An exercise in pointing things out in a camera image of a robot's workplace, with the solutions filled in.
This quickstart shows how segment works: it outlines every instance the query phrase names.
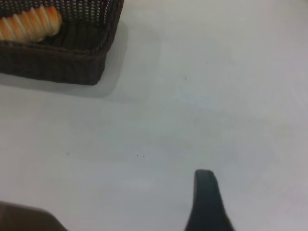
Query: dark brown wicker basket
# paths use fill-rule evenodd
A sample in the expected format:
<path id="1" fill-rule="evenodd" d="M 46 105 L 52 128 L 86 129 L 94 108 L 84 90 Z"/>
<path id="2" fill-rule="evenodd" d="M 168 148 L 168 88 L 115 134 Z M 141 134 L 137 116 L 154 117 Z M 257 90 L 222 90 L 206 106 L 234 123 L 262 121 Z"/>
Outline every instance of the dark brown wicker basket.
<path id="1" fill-rule="evenodd" d="M 124 0 L 0 0 L 0 18 L 40 5 L 63 17 L 58 35 L 40 43 L 0 41 L 0 72 L 61 83 L 94 85 L 116 34 Z"/>

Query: brown object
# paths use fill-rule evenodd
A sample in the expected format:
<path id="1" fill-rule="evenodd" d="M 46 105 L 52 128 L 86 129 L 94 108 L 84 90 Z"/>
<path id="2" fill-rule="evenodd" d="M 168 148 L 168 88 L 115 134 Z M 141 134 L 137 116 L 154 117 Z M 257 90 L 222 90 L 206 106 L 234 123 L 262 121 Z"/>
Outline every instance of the brown object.
<path id="1" fill-rule="evenodd" d="M 0 231 L 67 231 L 67 229 L 46 211 L 0 202 Z"/>
<path id="2" fill-rule="evenodd" d="M 46 7 L 49 15 L 61 17 L 63 24 L 58 34 L 46 37 L 40 43 L 0 41 L 0 72 L 53 82 L 96 84 L 115 38 L 123 1 L 1 0 L 0 18 L 17 14 L 26 30 L 36 31 L 40 25 L 32 26 L 34 17 L 23 11 L 28 12 L 41 5 Z M 5 20 L 0 20 L 0 25 L 5 23 Z M 54 28 L 56 24 L 51 23 L 50 26 Z M 8 30 L 1 32 L 3 37 L 10 35 Z M 34 37 L 40 37 L 40 32 L 36 31 Z"/>

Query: bread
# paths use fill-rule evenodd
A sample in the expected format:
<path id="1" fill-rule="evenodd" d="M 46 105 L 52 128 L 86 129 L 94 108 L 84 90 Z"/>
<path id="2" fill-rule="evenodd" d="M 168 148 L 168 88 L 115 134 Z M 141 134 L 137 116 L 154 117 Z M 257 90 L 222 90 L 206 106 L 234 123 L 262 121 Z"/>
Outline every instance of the bread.
<path id="1" fill-rule="evenodd" d="M 54 6 L 31 8 L 28 12 L 0 19 L 0 40 L 37 42 L 59 33 L 62 17 Z"/>

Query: white tabletop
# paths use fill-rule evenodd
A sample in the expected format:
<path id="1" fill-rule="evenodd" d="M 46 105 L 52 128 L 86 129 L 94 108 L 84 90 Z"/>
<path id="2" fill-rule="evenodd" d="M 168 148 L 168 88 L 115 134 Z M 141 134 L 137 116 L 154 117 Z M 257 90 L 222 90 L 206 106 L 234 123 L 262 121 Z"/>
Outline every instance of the white tabletop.
<path id="1" fill-rule="evenodd" d="M 238 231 L 308 227 L 308 2 L 126 0 L 93 87 L 0 75 L 0 200 L 180 231 L 215 172 Z"/>

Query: basket rim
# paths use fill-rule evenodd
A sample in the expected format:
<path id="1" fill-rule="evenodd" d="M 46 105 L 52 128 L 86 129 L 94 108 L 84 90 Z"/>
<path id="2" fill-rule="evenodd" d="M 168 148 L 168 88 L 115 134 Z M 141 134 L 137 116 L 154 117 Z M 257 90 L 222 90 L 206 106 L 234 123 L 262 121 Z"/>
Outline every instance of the basket rim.
<path id="1" fill-rule="evenodd" d="M 49 55 L 61 55 L 66 57 L 75 57 L 75 58 L 85 58 L 89 56 L 89 59 L 92 59 L 91 56 L 97 55 L 98 53 L 104 53 L 107 49 L 108 45 L 108 39 L 110 36 L 110 31 L 112 27 L 114 27 L 114 21 L 116 20 L 115 14 L 119 10 L 119 4 L 123 2 L 123 0 L 114 0 L 114 4 L 116 4 L 116 10 L 114 11 L 114 15 L 110 15 L 110 18 L 112 19 L 107 25 L 106 34 L 102 37 L 102 40 L 100 43 L 92 48 L 92 49 L 68 49 L 63 47 L 54 47 L 50 45 L 45 44 L 37 44 L 37 43 L 21 43 L 16 41 L 7 41 L 7 40 L 1 40 L 0 41 L 0 48 L 5 49 L 14 49 L 18 51 L 31 51 L 31 52 L 43 52 L 44 54 L 48 53 Z"/>

